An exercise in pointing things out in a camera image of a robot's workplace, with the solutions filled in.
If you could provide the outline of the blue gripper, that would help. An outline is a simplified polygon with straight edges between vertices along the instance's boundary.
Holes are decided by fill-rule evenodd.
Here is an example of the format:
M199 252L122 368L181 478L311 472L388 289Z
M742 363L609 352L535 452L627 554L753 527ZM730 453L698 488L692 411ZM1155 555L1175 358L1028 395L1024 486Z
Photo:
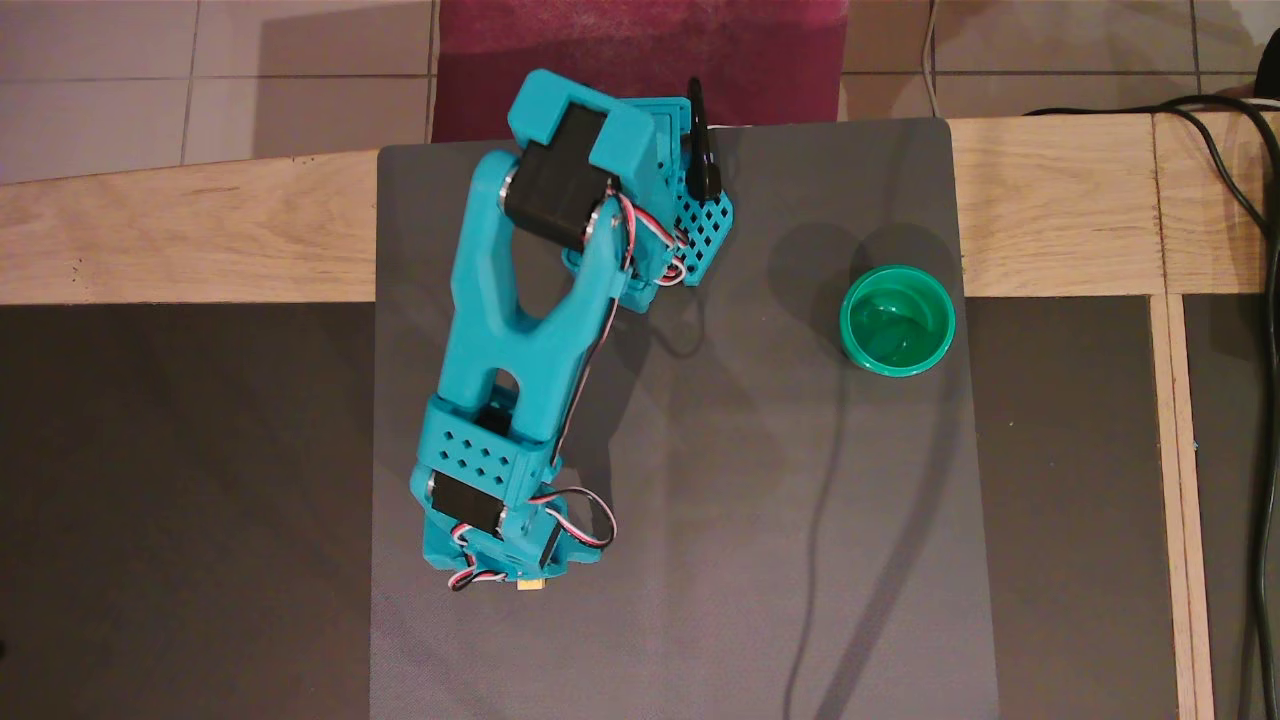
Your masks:
M436 569L483 579L543 582L566 574L571 565L599 562L605 538L595 537L571 520L567 500L545 501L548 518L502 518L493 533L429 518L422 530L422 556Z

